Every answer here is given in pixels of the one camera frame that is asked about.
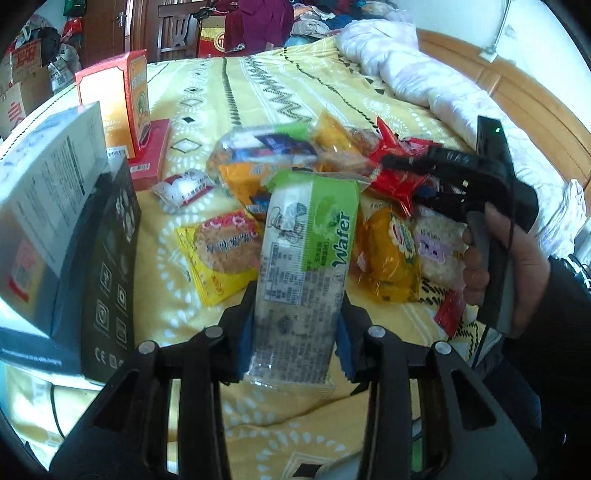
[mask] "yellow bedsheet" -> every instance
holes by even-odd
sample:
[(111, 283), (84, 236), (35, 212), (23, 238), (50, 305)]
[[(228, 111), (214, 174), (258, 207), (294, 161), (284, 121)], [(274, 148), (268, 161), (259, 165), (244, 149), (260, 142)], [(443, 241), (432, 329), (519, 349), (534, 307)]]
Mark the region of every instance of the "yellow bedsheet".
[[(429, 135), (449, 147), (465, 145), (421, 107), (400, 102), (374, 77), (339, 55), (331, 39), (253, 57), (178, 60), (148, 69), (151, 115), (171, 118), (164, 174), (203, 168), (217, 139), (236, 125), (251, 126), (303, 120), (314, 123), (327, 108), (343, 124), (369, 128), (379, 115), (402, 137)], [(47, 115), (77, 104), (75, 88), (61, 93), (26, 120), (37, 124)], [(135, 339), (170, 345), (188, 340), (217, 323), (225, 307), (237, 304), (237, 294), (214, 308), (202, 308), (187, 275), (174, 229), (237, 208), (235, 199), (215, 190), (180, 211), (163, 208), (150, 192), (139, 195), (142, 208), (135, 270)], [(380, 323), (407, 342), (431, 345), (444, 339), (433, 322), (441, 292), (427, 286), (423, 304), (386, 304), (355, 285), (348, 285), (353, 304), (365, 307)], [(465, 319), (453, 339), (467, 358), (479, 338), (476, 323)], [(365, 425), (367, 394), (350, 397), (352, 390), (338, 364), (331, 367), (336, 391), (318, 398), (263, 390), (243, 382), (224, 387), (222, 408), (234, 478), (271, 480), (292, 478), (300, 463), (322, 464), (359, 450)], [(15, 368), (7, 369), (8, 415), (21, 437), (30, 442), (48, 465), (61, 442), (53, 419), (47, 382)], [(55, 387), (60, 427), (67, 434), (94, 398), (90, 391)], [(178, 399), (178, 391), (173, 396)], [(418, 416), (417, 396), (413, 401)], [(173, 417), (176, 408), (173, 401)], [(170, 468), (176, 468), (176, 429), (169, 437)]]

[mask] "ce mark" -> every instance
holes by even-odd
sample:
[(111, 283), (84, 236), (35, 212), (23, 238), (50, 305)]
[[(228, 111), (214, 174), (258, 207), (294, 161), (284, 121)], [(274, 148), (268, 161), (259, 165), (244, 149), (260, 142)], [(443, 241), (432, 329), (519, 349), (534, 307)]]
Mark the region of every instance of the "ce mark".
[(105, 358), (106, 358), (106, 353), (104, 350), (101, 350), (100, 348), (96, 347), (95, 348), (95, 357), (96, 357), (96, 361), (97, 362), (102, 362), (103, 364), (107, 364)]

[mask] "wooden headboard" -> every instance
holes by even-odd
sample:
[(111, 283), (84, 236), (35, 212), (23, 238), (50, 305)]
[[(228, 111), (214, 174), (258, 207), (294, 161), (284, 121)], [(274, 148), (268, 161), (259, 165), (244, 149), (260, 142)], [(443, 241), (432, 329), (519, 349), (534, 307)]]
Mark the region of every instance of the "wooden headboard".
[(482, 60), (480, 49), (456, 38), (418, 30), (419, 48), (474, 80), (523, 129), (565, 180), (585, 189), (591, 212), (591, 134), (549, 90), (510, 62)]

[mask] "silver bolt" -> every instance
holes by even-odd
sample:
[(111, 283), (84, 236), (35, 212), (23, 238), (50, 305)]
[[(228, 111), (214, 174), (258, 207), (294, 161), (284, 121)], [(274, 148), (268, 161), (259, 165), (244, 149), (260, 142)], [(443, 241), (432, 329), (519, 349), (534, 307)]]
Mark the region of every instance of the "silver bolt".
[(372, 338), (382, 338), (386, 336), (386, 329), (380, 325), (372, 325), (368, 328), (368, 333)]
[(156, 344), (152, 340), (148, 340), (142, 343), (138, 350), (142, 355), (148, 355), (148, 353), (152, 353), (154, 350), (156, 350)]
[(435, 350), (442, 355), (449, 355), (452, 352), (452, 346), (447, 342), (437, 342), (435, 344)]
[(207, 327), (205, 329), (205, 335), (207, 336), (207, 338), (220, 338), (223, 335), (223, 328), (219, 325)]

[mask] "human hand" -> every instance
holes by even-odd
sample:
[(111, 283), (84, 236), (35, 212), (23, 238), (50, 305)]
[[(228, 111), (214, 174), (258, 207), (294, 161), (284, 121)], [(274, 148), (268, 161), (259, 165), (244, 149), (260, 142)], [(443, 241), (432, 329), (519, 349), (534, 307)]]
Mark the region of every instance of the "human hand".
[[(491, 203), (485, 205), (485, 220), (491, 235), (506, 247), (511, 221)], [(490, 276), (482, 268), (480, 252), (472, 245), (470, 229), (464, 232), (463, 240), (466, 245), (470, 245), (464, 253), (464, 299), (470, 305), (482, 305)], [(540, 306), (550, 279), (550, 262), (541, 252), (534, 236), (525, 233), (517, 225), (514, 226), (509, 254), (515, 265), (515, 309), (511, 337), (518, 338), (525, 332)]]

